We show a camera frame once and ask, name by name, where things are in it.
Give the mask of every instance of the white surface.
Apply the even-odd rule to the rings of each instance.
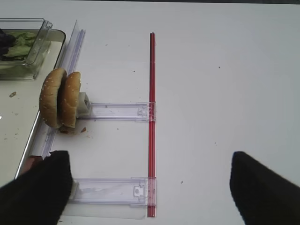
[[[38,112],[38,97],[53,69],[62,43],[51,42],[49,53],[34,81],[0,81],[0,186],[11,181],[20,163]]]
[[[157,218],[61,224],[243,224],[228,184],[236,150],[300,185],[300,6],[62,1],[19,11],[15,4],[2,2],[1,16],[41,16],[68,35],[75,19],[87,29],[77,70],[95,102],[148,101],[142,78],[156,33]],[[2,178],[21,155],[1,151],[12,161],[1,157]]]

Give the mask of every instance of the red rod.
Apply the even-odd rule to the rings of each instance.
[[[150,33],[150,88],[149,101],[155,102],[155,34]],[[150,108],[150,115],[153,115],[153,108]],[[155,121],[149,121],[149,162],[148,177],[155,177]],[[148,206],[148,217],[155,217],[155,206]]]

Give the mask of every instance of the crumb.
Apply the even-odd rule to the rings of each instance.
[[[11,94],[9,95],[9,97],[12,98],[12,97],[15,96],[16,94],[17,94],[17,92],[14,91],[13,93],[11,93]]]

